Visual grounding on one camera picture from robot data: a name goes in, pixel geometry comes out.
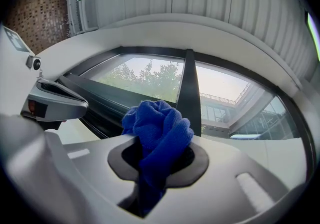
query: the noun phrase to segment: sky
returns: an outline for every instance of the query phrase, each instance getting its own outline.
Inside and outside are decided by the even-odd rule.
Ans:
[[[140,70],[143,70],[149,62],[150,59],[148,58],[132,58],[126,62],[126,65],[129,69],[133,70],[136,76],[139,76]],[[153,59],[151,71],[158,72],[161,65],[169,63],[166,60]],[[179,63],[177,68],[177,74],[182,73],[183,63]],[[197,66],[196,70],[200,93],[236,100],[248,83],[247,81],[211,69]]]

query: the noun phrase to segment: window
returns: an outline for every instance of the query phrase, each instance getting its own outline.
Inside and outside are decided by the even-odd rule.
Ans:
[[[196,62],[196,70],[201,109],[208,111],[208,118],[201,116],[202,136],[239,140],[299,137],[291,116],[276,95],[223,68]]]
[[[208,110],[206,106],[201,106],[201,119],[208,120]]]
[[[120,54],[84,74],[91,80],[176,103],[184,60],[152,55]]]

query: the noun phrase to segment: black window frame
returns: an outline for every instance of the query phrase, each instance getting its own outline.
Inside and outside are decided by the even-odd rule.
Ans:
[[[190,120],[191,128],[194,130],[195,135],[198,136],[201,136],[201,103],[198,86],[198,77],[196,73],[196,61],[230,70],[262,85],[264,88],[266,88],[266,90],[270,91],[271,93],[279,97],[283,105],[286,107],[288,113],[293,118],[296,128],[301,136],[305,154],[307,157],[306,178],[309,179],[314,170],[316,169],[317,162],[314,141],[310,129],[301,111],[299,110],[293,99],[290,98],[283,90],[281,90],[278,86],[276,86],[266,78],[262,77],[256,72],[253,72],[250,69],[247,69],[241,65],[230,62],[228,60],[208,54],[194,52],[191,49],[183,50],[163,47],[118,47],[107,52],[95,55],[83,61],[79,65],[70,69],[63,76],[67,78],[68,75],[73,74],[75,76],[81,77],[81,75],[83,75],[87,71],[91,70],[92,68],[95,68],[101,63],[104,63],[110,58],[118,56],[119,54],[160,55],[168,57],[177,57],[185,60],[182,71],[183,73],[180,84],[181,86],[179,97],[176,105],[173,106],[176,106],[176,108],[181,112],[183,117],[186,117]],[[61,79],[59,79],[59,81],[62,84],[66,85],[66,79],[64,80],[64,82],[61,81]],[[81,118],[81,122],[99,138],[106,138],[107,136],[103,136],[103,132],[101,130],[97,129],[95,125],[92,125],[92,123],[90,123],[92,122],[93,117],[91,119],[86,117],[87,115],[84,118]]]

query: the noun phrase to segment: white wall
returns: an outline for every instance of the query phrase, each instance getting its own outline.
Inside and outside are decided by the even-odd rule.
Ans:
[[[306,181],[306,153],[301,138],[286,140],[234,140],[202,135],[238,148],[276,175],[289,189]]]
[[[20,115],[36,82],[39,72],[26,66],[28,55],[16,50],[0,24],[0,114]]]
[[[316,150],[316,159],[320,161],[320,94],[306,80],[301,80],[303,90],[298,91],[294,101],[302,112],[310,129]]]

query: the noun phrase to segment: white curved surface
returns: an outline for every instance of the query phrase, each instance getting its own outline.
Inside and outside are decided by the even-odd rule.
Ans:
[[[29,55],[34,54],[16,50],[0,24],[0,114],[20,115],[36,83],[39,71],[26,66]]]
[[[68,154],[85,149],[89,150],[89,154],[74,158],[72,161],[82,177],[89,184],[94,184],[94,188],[99,194],[116,205],[132,193],[135,184],[133,181],[120,179],[108,164],[107,157],[111,149],[126,143],[132,138],[131,135],[122,135],[103,141],[91,141],[86,144],[79,143],[71,147],[64,147]],[[101,142],[103,142],[103,145],[97,148],[96,143]]]
[[[193,137],[192,142],[206,150],[210,159],[208,169],[191,186],[178,189],[168,188],[164,197],[148,214],[146,220],[157,223],[181,223],[183,218],[184,223],[197,223],[199,221],[201,223],[221,222],[221,219],[214,219],[217,211],[219,211],[219,214],[224,211],[225,216],[227,216],[230,209],[239,207],[236,203],[237,200],[234,201],[234,205],[230,204],[227,199],[228,196],[224,196],[226,191],[216,190],[214,194],[210,192],[210,187],[215,186],[217,180],[221,178],[215,175],[215,168],[232,161],[235,152],[239,150],[233,146],[197,136]],[[240,189],[231,192],[234,198],[242,197],[244,200],[246,198],[244,193],[239,193],[241,192]]]
[[[48,143],[52,150],[53,162],[57,166],[60,174],[66,179],[72,180],[73,185],[82,192],[83,197],[85,197],[87,201],[87,203],[83,205],[85,212],[82,221],[84,223],[105,224],[106,220],[109,223],[146,223],[146,220],[124,211],[118,207],[114,201],[105,198],[89,182],[82,178],[78,170],[74,168],[73,162],[70,161],[59,141],[51,139]]]
[[[277,176],[288,189],[306,181],[307,158],[301,138],[285,140],[235,140],[203,136],[239,149]]]
[[[320,111],[317,106],[319,105],[320,96],[317,95],[314,89],[312,91],[310,86],[307,88],[306,82],[304,82],[304,86],[304,90],[298,91],[293,100],[299,107],[310,129],[316,151],[316,164],[318,164],[320,161]]]
[[[43,75],[55,80],[82,61],[119,46],[154,46],[193,49],[244,66],[293,97],[298,88],[288,73],[269,55],[230,33],[201,25],[150,22],[81,34],[42,51]]]
[[[196,16],[196,15],[189,15],[189,14],[153,14],[153,15],[138,16],[138,17],[118,21],[102,29],[118,28],[118,27],[123,27],[127,25],[141,24],[141,23],[147,23],[147,22],[189,23],[189,24],[202,25],[202,26],[215,28],[215,29],[230,33],[232,35],[236,35],[244,39],[245,41],[248,41],[252,45],[256,46],[266,54],[268,54],[288,73],[288,75],[293,79],[295,84],[299,88],[302,88],[301,83],[297,78],[297,76],[295,75],[295,73],[288,66],[288,64],[272,48],[270,48],[263,41],[259,40],[257,37],[246,32],[245,30],[237,26],[222,22],[217,19]]]
[[[58,134],[63,145],[100,140],[79,119],[68,120],[58,130],[47,131]]]

